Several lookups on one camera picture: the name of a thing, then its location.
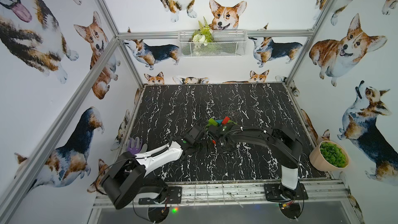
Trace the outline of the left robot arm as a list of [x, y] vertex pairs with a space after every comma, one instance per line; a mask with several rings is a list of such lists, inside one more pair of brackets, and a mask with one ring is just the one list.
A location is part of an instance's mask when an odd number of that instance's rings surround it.
[[141, 194], [141, 189], [146, 187], [146, 176], [193, 152], [194, 146], [203, 139], [204, 135], [204, 129], [196, 124], [181, 136], [171, 138], [166, 145], [151, 151], [135, 155], [127, 151], [109, 166], [108, 172], [100, 181], [100, 186], [115, 209], [122, 209]]

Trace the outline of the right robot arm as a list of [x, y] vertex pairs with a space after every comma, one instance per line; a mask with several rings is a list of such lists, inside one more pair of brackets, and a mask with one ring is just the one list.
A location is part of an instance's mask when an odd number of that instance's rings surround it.
[[289, 129], [283, 126], [275, 128], [245, 127], [228, 122], [218, 125], [209, 123], [205, 127], [205, 131], [210, 140], [215, 141], [216, 146], [222, 152], [230, 152], [240, 143], [268, 148], [281, 167], [282, 187], [290, 191], [297, 189], [303, 145]]

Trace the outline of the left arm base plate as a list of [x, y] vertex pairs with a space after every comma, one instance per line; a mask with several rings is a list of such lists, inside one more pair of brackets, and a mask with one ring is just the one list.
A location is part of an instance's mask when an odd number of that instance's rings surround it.
[[180, 204], [182, 187], [143, 187], [136, 196], [139, 205]]

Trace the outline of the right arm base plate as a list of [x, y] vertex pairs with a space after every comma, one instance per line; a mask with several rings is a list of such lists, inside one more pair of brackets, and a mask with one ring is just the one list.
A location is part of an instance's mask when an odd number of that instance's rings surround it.
[[295, 200], [308, 200], [308, 194], [302, 183], [298, 183], [296, 189], [292, 190], [279, 184], [264, 184], [266, 200], [276, 203], [288, 203]]

